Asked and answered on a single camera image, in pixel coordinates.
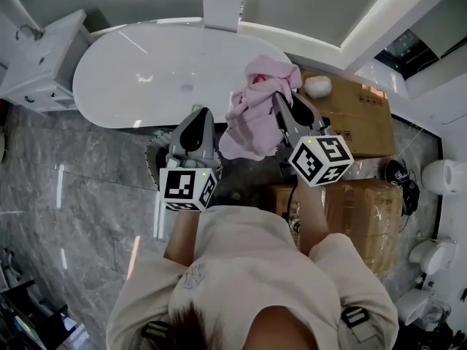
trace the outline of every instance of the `sink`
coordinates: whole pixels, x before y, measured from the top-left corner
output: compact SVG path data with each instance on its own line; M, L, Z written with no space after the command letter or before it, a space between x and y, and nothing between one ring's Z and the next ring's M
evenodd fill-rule
M92 42L82 26L85 18L81 9L44 27L41 39L25 40L7 69L0 98L37 112L66 107L63 101L73 99L74 70Z

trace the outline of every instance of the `pink cloth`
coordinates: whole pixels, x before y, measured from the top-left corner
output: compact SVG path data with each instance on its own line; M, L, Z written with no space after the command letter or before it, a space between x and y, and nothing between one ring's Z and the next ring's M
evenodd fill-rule
M276 153L283 135L272 109L272 95L279 91L291 105L290 90L301 86L297 65L265 55L248 63L245 75L248 84L232 96L225 115L228 128L219 141L219 150L228 160L262 160Z

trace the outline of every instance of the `dark hair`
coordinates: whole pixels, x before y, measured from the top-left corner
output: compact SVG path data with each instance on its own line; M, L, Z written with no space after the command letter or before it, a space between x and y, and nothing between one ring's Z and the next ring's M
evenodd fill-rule
M207 337L204 315L193 302L172 314L167 322L149 322L142 330L142 337L154 350L218 350L221 348L220 334L216 323L213 333Z

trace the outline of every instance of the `person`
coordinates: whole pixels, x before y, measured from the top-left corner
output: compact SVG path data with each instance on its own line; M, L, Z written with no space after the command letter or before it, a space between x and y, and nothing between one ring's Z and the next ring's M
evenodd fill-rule
M300 241L276 214L179 211L163 257L140 260L113 308L107 348L391 349L395 306L348 237L330 234L300 179Z

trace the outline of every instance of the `gray marble floor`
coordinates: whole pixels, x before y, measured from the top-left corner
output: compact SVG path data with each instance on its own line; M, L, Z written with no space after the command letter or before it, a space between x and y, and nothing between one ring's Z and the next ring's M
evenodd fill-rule
M398 154L420 180L420 169L438 157L436 140L393 123ZM79 112L44 117L17 107L5 133L0 246L14 250L41 292L57 306L66 303L70 317L85 325L90 337L81 349L104 349L107 318L126 279L135 237L141 237L140 253L165 248L166 239L153 238L155 186L144 161L152 137L99 128ZM356 163L352 170L355 177L373 177L380 164ZM235 188L254 203L255 186L279 180L273 160L225 163L217 191ZM417 231L430 235L435 222L437 197L420 189L395 268L381 276L393 299L421 274L406 259Z

